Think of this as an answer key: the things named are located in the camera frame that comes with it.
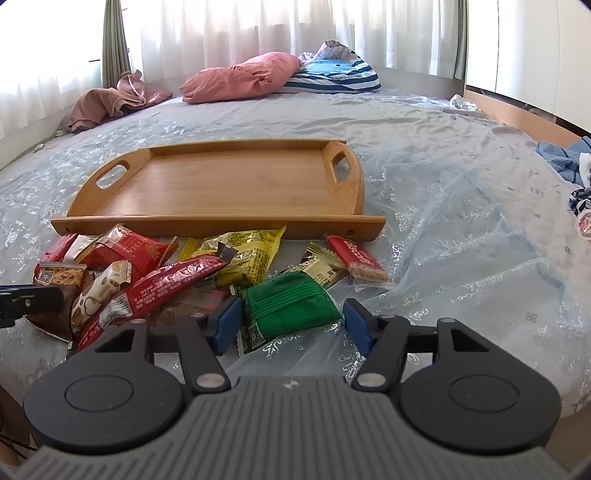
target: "wooden bed frame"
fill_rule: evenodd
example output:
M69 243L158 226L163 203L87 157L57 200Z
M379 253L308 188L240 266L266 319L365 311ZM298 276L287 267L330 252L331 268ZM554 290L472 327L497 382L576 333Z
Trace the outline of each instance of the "wooden bed frame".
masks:
M471 90L464 91L464 98L477 104L478 108L493 120L519 128L538 142L546 141L559 147L569 147L581 139L578 135L545 118L501 100Z

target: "metal screw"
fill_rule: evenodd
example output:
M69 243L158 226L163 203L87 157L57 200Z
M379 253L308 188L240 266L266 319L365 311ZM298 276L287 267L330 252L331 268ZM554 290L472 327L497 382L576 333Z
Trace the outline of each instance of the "metal screw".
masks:
M376 388L386 383L386 377L382 374L367 372L357 377L357 383L362 387Z
M202 388L218 388L221 387L226 379L220 374L203 374L197 377L197 385Z

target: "pink cloth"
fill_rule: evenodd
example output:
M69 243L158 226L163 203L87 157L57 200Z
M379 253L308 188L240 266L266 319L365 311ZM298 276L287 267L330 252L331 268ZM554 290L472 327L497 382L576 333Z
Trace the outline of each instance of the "pink cloth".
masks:
M117 82L117 88L89 90L78 99L72 113L61 121L60 129L82 132L172 97L171 92L148 87L141 77L139 70L134 74L127 72Z
M187 103L253 98L278 91L300 68L293 55L272 51L230 68L200 71L181 86Z

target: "striped pillow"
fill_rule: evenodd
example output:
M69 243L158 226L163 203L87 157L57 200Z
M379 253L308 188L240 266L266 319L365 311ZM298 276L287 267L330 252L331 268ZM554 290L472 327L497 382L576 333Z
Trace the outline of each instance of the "striped pillow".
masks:
M362 93L382 86L378 74L364 60L347 63L339 59L312 60L295 72L281 93Z

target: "green curtain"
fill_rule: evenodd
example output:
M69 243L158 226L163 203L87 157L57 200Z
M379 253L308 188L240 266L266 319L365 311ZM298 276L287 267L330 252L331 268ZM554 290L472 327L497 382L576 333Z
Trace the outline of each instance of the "green curtain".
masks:
M117 85L121 74L130 71L129 55L119 0L106 0L103 23L103 87Z
M453 77L463 80L466 76L466 55L468 45L468 5L466 0L459 0L457 25L456 68Z

